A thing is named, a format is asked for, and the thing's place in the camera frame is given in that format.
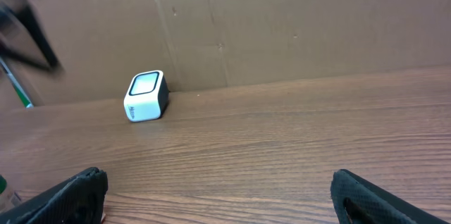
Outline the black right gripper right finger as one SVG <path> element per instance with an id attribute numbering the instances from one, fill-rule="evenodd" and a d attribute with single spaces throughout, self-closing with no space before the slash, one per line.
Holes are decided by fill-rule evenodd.
<path id="1" fill-rule="evenodd" d="M 330 196 L 340 224 L 446 224 L 358 175 L 333 174 Z"/>

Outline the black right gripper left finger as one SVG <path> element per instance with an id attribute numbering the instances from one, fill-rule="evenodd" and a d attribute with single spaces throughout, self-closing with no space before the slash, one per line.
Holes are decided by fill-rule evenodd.
<path id="1" fill-rule="evenodd" d="M 1 214 L 9 224 L 101 224 L 107 173 L 91 167 Z"/>

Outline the green lid clear jar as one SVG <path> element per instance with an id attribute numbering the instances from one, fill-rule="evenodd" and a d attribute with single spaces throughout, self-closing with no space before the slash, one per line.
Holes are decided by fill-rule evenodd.
<path id="1" fill-rule="evenodd" d="M 22 204 L 22 199 L 7 180 L 0 176 L 0 213 L 5 213 Z"/>

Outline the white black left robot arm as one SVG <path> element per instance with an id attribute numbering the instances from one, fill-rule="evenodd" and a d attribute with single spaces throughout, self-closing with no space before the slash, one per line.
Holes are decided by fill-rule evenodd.
<path id="1" fill-rule="evenodd" d="M 25 28 L 43 59 L 40 61 L 10 48 L 4 40 L 1 41 L 1 58 L 22 63 L 50 75 L 61 72 L 63 67 L 51 48 L 29 0 L 1 0 L 1 31 L 13 27 L 15 23 Z"/>

